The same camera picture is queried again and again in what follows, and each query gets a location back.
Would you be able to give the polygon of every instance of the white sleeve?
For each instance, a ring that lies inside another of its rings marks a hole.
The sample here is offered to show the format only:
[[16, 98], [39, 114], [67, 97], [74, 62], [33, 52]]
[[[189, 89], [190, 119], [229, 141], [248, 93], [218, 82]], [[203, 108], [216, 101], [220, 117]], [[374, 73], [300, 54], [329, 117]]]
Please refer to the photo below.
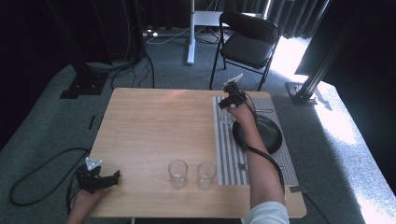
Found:
[[285, 224], [290, 223], [285, 205], [267, 202], [256, 205], [247, 214], [244, 224]]

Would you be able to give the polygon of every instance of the chair leg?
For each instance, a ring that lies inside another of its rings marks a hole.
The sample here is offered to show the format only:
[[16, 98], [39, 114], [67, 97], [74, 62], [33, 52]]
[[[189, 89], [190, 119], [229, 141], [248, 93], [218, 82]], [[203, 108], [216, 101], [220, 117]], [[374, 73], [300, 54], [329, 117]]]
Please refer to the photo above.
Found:
[[222, 57], [222, 58], [223, 58], [224, 70], [226, 70], [227, 69], [227, 63], [225, 62], [225, 58], [224, 57]]
[[216, 65], [218, 64], [219, 50], [220, 50], [220, 43], [218, 43], [218, 49], [216, 50], [215, 62], [213, 63], [212, 76], [210, 77], [210, 83], [209, 83], [210, 90], [212, 90], [213, 78], [215, 77]]
[[257, 91], [260, 91], [262, 89], [262, 84], [264, 84], [265, 79], [267, 79], [267, 75], [268, 75], [268, 71], [270, 70], [270, 66], [269, 64], [267, 64], [265, 66], [265, 70], [262, 73], [262, 80], [260, 80], [260, 84], [259, 84], [259, 88], [257, 89]]

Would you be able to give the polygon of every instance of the table leg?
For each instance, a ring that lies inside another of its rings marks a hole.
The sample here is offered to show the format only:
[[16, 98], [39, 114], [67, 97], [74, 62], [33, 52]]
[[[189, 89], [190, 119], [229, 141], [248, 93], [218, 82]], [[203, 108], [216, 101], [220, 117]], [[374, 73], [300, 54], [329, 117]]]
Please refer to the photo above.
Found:
[[194, 54], [195, 54], [195, 37], [194, 37], [194, 0], [191, 0], [191, 25], [190, 25], [190, 45], [189, 45], [189, 55], [187, 58], [187, 64], [192, 65], [194, 63]]

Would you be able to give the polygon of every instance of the black equipment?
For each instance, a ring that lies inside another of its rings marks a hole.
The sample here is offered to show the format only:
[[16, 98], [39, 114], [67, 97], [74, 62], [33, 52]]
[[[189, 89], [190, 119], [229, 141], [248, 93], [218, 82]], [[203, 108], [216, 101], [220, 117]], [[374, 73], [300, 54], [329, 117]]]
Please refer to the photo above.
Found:
[[105, 189], [119, 184], [120, 170], [118, 170], [114, 175], [104, 177], [99, 175], [100, 170], [100, 166], [89, 170], [86, 164], [80, 165], [76, 172], [76, 179], [78, 181], [79, 188], [85, 189], [89, 193], [93, 194], [97, 189]]
[[239, 87], [235, 81], [226, 83], [226, 86], [223, 87], [223, 90], [229, 95], [227, 98], [220, 101], [220, 109], [223, 109], [230, 105], [235, 105], [236, 107], [238, 107], [248, 99], [247, 95], [243, 91], [239, 91]]

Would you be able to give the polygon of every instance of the table top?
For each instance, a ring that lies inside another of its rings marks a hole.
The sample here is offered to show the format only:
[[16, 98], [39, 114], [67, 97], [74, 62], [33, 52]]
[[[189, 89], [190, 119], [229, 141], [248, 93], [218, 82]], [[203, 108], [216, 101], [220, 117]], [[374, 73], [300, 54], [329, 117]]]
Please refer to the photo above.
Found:
[[[252, 97], [271, 97], [249, 92]], [[216, 164], [213, 96], [223, 91], [115, 89], [90, 157], [103, 160], [101, 176], [120, 170], [120, 181], [92, 212], [93, 217], [245, 217], [249, 186], [196, 186], [202, 161]], [[168, 165], [189, 165], [188, 184], [173, 189]], [[303, 217], [300, 192], [286, 186], [290, 217]]]

